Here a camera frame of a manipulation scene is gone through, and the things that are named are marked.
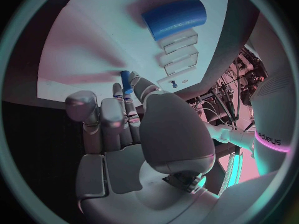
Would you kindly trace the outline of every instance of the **blue cylinder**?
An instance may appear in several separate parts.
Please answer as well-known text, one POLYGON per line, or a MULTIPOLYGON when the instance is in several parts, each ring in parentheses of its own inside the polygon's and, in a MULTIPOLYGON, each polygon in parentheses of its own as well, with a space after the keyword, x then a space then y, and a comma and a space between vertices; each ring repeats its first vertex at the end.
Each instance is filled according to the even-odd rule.
POLYGON ((129 82, 129 75, 130 75, 129 71, 122 71, 121 72, 121 77, 122 77, 122 82, 123 82, 123 89, 124 89, 125 94, 130 94, 130 93, 133 92, 133 88, 132 88, 132 86, 130 85, 130 82, 129 82))
POLYGON ((179 31, 203 25, 207 13, 200 0, 180 0, 145 12, 142 17, 154 40, 158 41, 179 31))

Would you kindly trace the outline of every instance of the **small blue object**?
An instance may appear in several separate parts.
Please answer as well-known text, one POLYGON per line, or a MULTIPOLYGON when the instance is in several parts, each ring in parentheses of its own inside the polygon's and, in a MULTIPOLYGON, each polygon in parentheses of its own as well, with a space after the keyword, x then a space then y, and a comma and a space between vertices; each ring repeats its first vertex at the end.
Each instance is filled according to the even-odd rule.
POLYGON ((124 88, 125 94, 130 94, 130 93, 133 92, 133 88, 132 88, 132 86, 130 85, 130 82, 129 82, 129 75, 130 75, 129 71, 122 71, 121 72, 121 77, 122 77, 123 88, 124 88))
POLYGON ((200 0, 180 0, 145 12, 142 17, 158 41, 179 31, 203 25, 207 13, 200 0))
POLYGON ((177 84, 175 83, 175 81, 172 81, 172 87, 177 88, 177 84))

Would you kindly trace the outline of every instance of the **blue tube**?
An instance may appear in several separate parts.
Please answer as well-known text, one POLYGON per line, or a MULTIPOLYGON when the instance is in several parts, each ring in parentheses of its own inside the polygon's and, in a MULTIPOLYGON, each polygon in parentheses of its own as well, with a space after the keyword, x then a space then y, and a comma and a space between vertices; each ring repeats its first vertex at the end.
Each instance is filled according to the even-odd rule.
POLYGON ((133 92, 133 88, 132 88, 132 86, 130 85, 130 82, 129 82, 129 75, 130 75, 129 71, 122 71, 121 72, 121 77, 122 77, 123 88, 124 88, 125 94, 130 94, 130 93, 133 92))
POLYGON ((207 13, 200 0, 180 0, 145 12, 142 17, 154 40, 158 41, 179 31, 203 25, 207 13))

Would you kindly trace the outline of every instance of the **dark background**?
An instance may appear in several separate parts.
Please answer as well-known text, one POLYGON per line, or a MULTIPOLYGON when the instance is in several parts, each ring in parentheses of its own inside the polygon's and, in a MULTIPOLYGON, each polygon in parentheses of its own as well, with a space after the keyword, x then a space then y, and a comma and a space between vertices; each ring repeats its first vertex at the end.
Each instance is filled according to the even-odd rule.
MULTIPOLYGON (((0 31, 3 30, 21 1, 0 0, 2 10, 0 31)), ((297 0, 276 1, 291 21, 298 24, 295 23, 297 14, 294 12, 297 0)), ((30 29, 37 32, 40 37, 39 43, 45 41, 53 21, 67 2, 68 0, 53 0, 38 12, 44 21, 41 27, 45 29, 38 29, 38 27, 30 29)), ((30 29, 26 30, 20 38, 23 42, 30 42, 30 29)), ((22 43, 19 43, 19 46, 23 48, 24 54, 27 53, 22 43)), ((29 65, 10 66, 7 72, 13 74, 16 69, 22 69, 25 75, 37 77, 35 70, 41 50, 42 47, 36 47, 36 54, 31 58, 29 65)), ((17 63, 18 61, 12 59, 11 62, 17 63)), ((2 103, 4 129, 15 162, 28 185, 49 208, 72 224, 85 223, 83 215, 77 208, 74 188, 76 169, 84 154, 81 125, 69 120, 63 110, 63 103, 38 99, 36 93, 32 93, 28 101, 35 107, 20 105, 21 102, 17 96, 10 96, 10 92, 17 90, 20 85, 31 87, 36 86, 36 82, 34 79, 28 79, 25 82, 19 79, 19 83, 13 84, 13 90, 4 91, 3 98, 6 101, 2 103)), ((298 197, 295 191, 293 190, 293 198, 289 197, 287 200, 288 203, 294 202, 294 197, 298 197)), ((10 222, 33 223, 9 192, 2 178, 0 179, 0 208, 3 220, 7 218, 10 222)), ((282 216, 283 211, 282 208, 276 212, 275 221, 267 223, 279 223, 279 217, 282 216)))

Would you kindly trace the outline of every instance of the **glowing light strip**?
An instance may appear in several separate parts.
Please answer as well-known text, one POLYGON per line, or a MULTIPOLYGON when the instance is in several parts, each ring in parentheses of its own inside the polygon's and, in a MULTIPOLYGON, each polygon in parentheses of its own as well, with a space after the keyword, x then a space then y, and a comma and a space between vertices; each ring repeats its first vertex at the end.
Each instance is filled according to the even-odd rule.
POLYGON ((289 152, 290 150, 289 149, 280 149, 280 148, 277 148, 277 147, 273 147, 271 146, 270 144, 268 144, 266 141, 264 141, 261 137, 259 137, 257 131, 255 131, 255 138, 257 139, 258 142, 260 142, 262 145, 270 148, 270 149, 273 149, 275 151, 278 151, 278 152, 282 152, 282 153, 287 153, 289 152))
POLYGON ((235 184, 238 184, 240 181, 240 176, 242 172, 242 164, 243 164, 243 154, 240 155, 240 161, 239 161, 239 168, 238 168, 238 173, 237 173, 237 178, 235 184))
POLYGON ((236 178, 237 178, 237 173, 238 173, 238 167, 239 167, 239 159, 240 156, 239 155, 235 155, 234 157, 234 163, 233 163, 233 171, 232 174, 230 176, 229 182, 227 187, 233 186, 236 182, 236 178))

